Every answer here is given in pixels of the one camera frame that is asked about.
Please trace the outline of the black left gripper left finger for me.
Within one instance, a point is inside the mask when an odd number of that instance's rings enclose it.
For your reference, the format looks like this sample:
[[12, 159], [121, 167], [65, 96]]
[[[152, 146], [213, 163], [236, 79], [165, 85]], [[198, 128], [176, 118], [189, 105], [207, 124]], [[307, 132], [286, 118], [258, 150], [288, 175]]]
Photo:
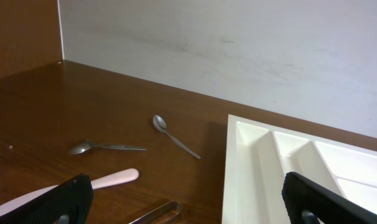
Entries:
[[84, 224], [93, 201], [90, 177], [80, 174], [0, 216], [0, 224], [53, 224], [67, 215], [69, 223]]

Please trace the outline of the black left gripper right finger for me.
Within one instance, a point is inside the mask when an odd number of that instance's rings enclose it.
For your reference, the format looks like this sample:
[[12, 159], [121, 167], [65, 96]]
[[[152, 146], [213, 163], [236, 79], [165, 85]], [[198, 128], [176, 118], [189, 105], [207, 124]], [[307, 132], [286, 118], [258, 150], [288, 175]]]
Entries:
[[296, 172], [286, 174], [282, 198], [292, 224], [377, 224], [377, 214]]

